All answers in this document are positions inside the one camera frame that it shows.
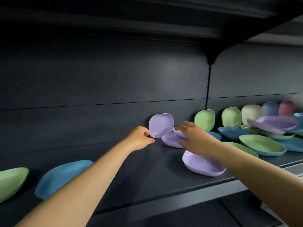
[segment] green plate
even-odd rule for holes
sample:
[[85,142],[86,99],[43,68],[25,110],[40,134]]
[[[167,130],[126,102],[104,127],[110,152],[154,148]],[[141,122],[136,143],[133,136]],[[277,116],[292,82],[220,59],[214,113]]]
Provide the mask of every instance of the green plate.
[[256,152],[254,152],[253,150],[249,149],[248,147],[244,146],[244,145],[241,145],[241,144],[238,144],[238,143],[233,143],[233,142],[225,142],[227,144],[230,144],[240,150],[243,150],[244,152],[252,155],[252,156],[255,156],[255,157],[259,157],[258,154]]
[[199,111],[194,118],[194,123],[205,131],[214,128],[215,114],[213,110],[207,109]]
[[223,126],[240,127],[242,124],[242,116],[239,108],[237,107],[226,108],[222,112],[222,124]]
[[270,137],[272,139],[292,139],[295,136],[295,134],[284,134],[284,135],[272,134],[266,131],[262,131],[256,127],[252,127],[252,129],[254,129],[258,134]]
[[24,167],[0,171],[0,203],[13,196],[23,185],[29,170]]
[[279,142],[261,135],[241,135],[240,141],[263,156],[280,156],[286,152],[286,148]]
[[258,132],[257,132],[256,130],[254,130],[253,127],[250,126],[250,125],[244,124],[244,125],[241,125],[240,127],[241,127],[242,129],[244,129],[244,130],[249,131],[249,132],[252,133],[252,134],[255,134],[255,135],[258,134]]

